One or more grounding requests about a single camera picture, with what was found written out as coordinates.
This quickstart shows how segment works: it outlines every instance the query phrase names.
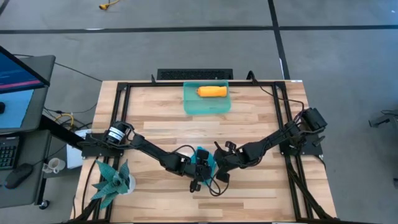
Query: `white paper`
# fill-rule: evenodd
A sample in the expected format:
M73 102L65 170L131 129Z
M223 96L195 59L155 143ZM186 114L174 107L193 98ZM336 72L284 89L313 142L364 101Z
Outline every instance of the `white paper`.
M91 129L85 129L75 132L75 134L82 137L83 139L86 139L86 133L91 133ZM71 145L67 145L67 161L68 169L82 166L83 159L81 157L81 150L74 148Z

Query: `white pot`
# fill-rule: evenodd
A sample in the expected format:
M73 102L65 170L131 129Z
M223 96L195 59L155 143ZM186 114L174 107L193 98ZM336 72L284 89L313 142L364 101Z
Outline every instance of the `white pot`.
M131 174L129 174L129 178L130 178L129 190L121 195L131 194L131 192L136 188L136 179Z

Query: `computer mouse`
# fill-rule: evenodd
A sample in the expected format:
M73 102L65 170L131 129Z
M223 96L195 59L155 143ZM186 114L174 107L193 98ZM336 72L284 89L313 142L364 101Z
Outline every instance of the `computer mouse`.
M15 168L6 178L4 186L7 189L14 189L18 187L33 171L33 166L30 164L21 164Z

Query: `white cup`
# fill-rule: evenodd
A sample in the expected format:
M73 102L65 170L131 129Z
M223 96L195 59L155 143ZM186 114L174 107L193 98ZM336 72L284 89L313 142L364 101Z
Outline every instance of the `white cup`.
M64 168L65 168L65 161L58 158L52 158L48 164L43 164L42 171L48 174L52 172L54 174L58 174Z

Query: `teal tray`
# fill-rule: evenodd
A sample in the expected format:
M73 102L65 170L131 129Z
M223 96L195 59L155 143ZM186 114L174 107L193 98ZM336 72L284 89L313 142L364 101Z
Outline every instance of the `teal tray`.
M201 86L226 86L226 97L200 97L197 89ZM231 109L229 86L227 80L212 80L199 82L184 82L184 110L189 115L221 114Z

